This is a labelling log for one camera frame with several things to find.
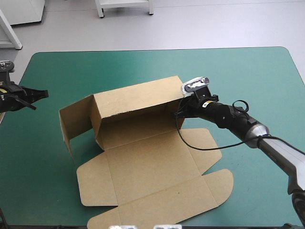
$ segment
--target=box side wall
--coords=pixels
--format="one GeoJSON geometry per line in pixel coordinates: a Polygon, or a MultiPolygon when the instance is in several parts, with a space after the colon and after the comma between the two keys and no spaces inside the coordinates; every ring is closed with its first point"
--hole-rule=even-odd
{"type": "MultiPolygon", "coordinates": [[[[176,129],[173,113],[179,100],[103,118],[96,137],[104,150],[176,129]]],[[[181,127],[183,119],[178,120],[181,127]]]]}
{"type": "Polygon", "coordinates": [[[70,140],[92,128],[90,121],[92,99],[93,96],[90,95],[59,110],[63,139],[70,153],[70,140]]]}

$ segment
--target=wire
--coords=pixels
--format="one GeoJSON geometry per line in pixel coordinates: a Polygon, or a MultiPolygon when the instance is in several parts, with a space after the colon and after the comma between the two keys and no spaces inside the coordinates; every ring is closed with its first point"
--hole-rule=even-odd
{"type": "Polygon", "coordinates": [[[236,143],[236,144],[232,144],[232,145],[228,145],[228,146],[222,146],[222,147],[216,147],[216,148],[198,148],[198,147],[192,146],[192,145],[190,145],[189,143],[187,143],[186,140],[183,138],[183,136],[182,136],[182,134],[181,134],[181,132],[180,132],[179,126],[178,126],[178,112],[179,112],[182,108],[184,108],[184,107],[188,104],[188,102],[191,100],[191,99],[189,99],[182,107],[180,107],[180,106],[181,106],[181,103],[182,103],[182,101],[183,101],[183,99],[180,100],[179,105],[178,105],[178,110],[177,110],[177,112],[176,112],[176,128],[177,128],[177,131],[178,131],[178,134],[179,134],[181,140],[182,140],[188,147],[190,147],[190,148],[193,148],[193,149],[196,149],[196,150],[201,150],[201,151],[210,151],[210,150],[226,149],[226,148],[231,148],[231,147],[235,147],[235,146],[242,145],[242,144],[244,144],[244,143],[247,143],[247,142],[252,141],[252,140],[255,140],[255,139],[258,139],[257,145],[259,145],[260,140],[268,138],[268,139],[279,140],[279,141],[283,142],[284,144],[286,144],[287,146],[291,147],[292,149],[294,149],[294,150],[298,151],[299,153],[305,155],[305,152],[303,152],[302,150],[300,150],[300,149],[294,147],[293,145],[289,144],[288,142],[286,142],[285,140],[283,140],[283,139],[281,139],[281,138],[279,138],[279,137],[275,137],[275,136],[271,136],[271,135],[260,135],[260,136],[250,137],[250,138],[248,138],[247,140],[241,141],[241,142],[236,143]]]}

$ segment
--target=robotic arm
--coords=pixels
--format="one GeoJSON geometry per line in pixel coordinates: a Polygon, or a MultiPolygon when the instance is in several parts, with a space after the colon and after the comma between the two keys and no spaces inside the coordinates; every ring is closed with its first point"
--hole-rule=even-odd
{"type": "Polygon", "coordinates": [[[0,113],[18,111],[24,107],[36,110],[36,107],[31,104],[49,97],[48,91],[16,85],[13,81],[10,81],[10,73],[13,72],[13,69],[13,62],[0,61],[0,113]]]}
{"type": "Polygon", "coordinates": [[[197,77],[182,85],[184,98],[175,113],[176,118],[208,120],[221,129],[230,130],[250,148],[261,149],[288,175],[288,194],[292,194],[293,206],[305,227],[305,154],[284,140],[269,135],[268,127],[247,113],[247,102],[236,101],[244,103],[245,109],[237,107],[236,102],[232,105],[219,103],[218,96],[211,95],[208,84],[208,78],[197,77]]]}

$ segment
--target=cardboard box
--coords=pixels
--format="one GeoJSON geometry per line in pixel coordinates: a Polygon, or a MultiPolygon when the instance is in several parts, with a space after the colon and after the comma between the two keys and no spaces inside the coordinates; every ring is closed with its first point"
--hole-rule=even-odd
{"type": "MultiPolygon", "coordinates": [[[[191,149],[177,133],[173,112],[181,85],[178,76],[168,77],[93,94],[60,110],[70,153],[70,140],[91,128],[105,150],[77,169],[81,202],[118,207],[90,219],[89,229],[174,224],[230,196],[229,170],[202,176],[221,158],[220,150],[191,149]]],[[[206,129],[181,132],[192,145],[217,147],[206,129]]]]}

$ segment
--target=green tabletop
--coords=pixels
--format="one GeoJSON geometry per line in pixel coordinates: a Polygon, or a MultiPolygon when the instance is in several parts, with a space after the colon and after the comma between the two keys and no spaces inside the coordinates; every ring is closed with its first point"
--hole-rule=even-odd
{"type": "MultiPolygon", "coordinates": [[[[41,52],[32,57],[20,84],[48,89],[50,97],[38,101],[36,111],[7,113],[0,125],[0,207],[8,223],[86,225],[111,209],[81,204],[76,168],[101,150],[88,131],[71,142],[73,162],[62,140],[58,110],[91,93],[173,75],[182,81],[209,77],[209,88],[221,102],[246,100],[251,116],[273,135],[305,149],[305,88],[285,48],[41,52]]],[[[186,120],[186,127],[210,129],[219,146],[239,141],[201,119],[186,120]]],[[[263,152],[242,145],[222,153],[208,173],[231,170],[231,196],[183,225],[300,225],[286,174],[263,152]]]]}

